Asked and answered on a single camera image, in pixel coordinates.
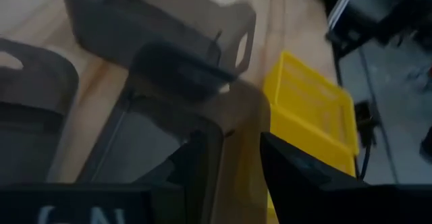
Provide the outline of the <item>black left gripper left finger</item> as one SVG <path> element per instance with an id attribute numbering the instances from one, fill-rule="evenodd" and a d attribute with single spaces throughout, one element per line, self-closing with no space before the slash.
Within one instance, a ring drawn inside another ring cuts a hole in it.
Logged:
<path id="1" fill-rule="evenodd" d="M 200 158 L 206 153 L 208 138 L 202 131 L 193 131 L 186 143 L 134 183 L 186 185 L 195 174 Z"/>

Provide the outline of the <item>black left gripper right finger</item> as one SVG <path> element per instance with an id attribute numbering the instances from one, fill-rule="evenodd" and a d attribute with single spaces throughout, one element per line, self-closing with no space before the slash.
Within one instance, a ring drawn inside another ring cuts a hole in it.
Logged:
<path id="1" fill-rule="evenodd" d="M 269 132 L 261 133 L 260 154 L 279 224 L 373 224 L 355 194 L 366 183 Z"/>

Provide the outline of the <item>grey translucent plastic basket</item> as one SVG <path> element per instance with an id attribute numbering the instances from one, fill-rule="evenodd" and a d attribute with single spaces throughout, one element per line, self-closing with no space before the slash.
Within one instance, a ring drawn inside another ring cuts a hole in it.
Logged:
<path id="1" fill-rule="evenodd" d="M 47 180 L 78 86 L 65 57 L 0 38 L 0 186 Z"/>
<path id="2" fill-rule="evenodd" d="M 248 69 L 257 15 L 245 1 L 64 0 L 77 42 L 122 67 L 147 45 L 172 49 L 196 83 L 225 84 Z"/>
<path id="3" fill-rule="evenodd" d="M 269 102 L 254 84 L 196 83 L 178 71 L 174 51 L 147 45 L 79 174 L 86 184 L 130 191 L 97 224 L 265 224 L 267 187 L 260 136 Z M 175 152 L 193 131 L 208 135 L 206 153 L 186 185 L 134 181 Z"/>

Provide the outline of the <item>yellow slotted plastic basket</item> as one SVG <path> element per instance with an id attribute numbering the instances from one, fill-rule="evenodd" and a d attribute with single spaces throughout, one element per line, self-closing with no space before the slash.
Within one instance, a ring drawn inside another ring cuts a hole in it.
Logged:
<path id="1" fill-rule="evenodd" d="M 270 106 L 267 132 L 356 178 L 354 103 L 343 88 L 283 52 L 265 76 L 263 91 Z M 270 193 L 269 205 L 272 224 L 279 224 Z"/>

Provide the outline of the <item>black metal table frame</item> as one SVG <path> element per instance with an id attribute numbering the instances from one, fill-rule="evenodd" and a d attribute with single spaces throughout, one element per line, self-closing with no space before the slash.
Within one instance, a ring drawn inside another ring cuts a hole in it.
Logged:
<path id="1" fill-rule="evenodd" d="M 386 45 L 403 39 L 432 13 L 432 0 L 324 0 L 328 9 L 326 38 L 344 57 L 370 40 Z"/>

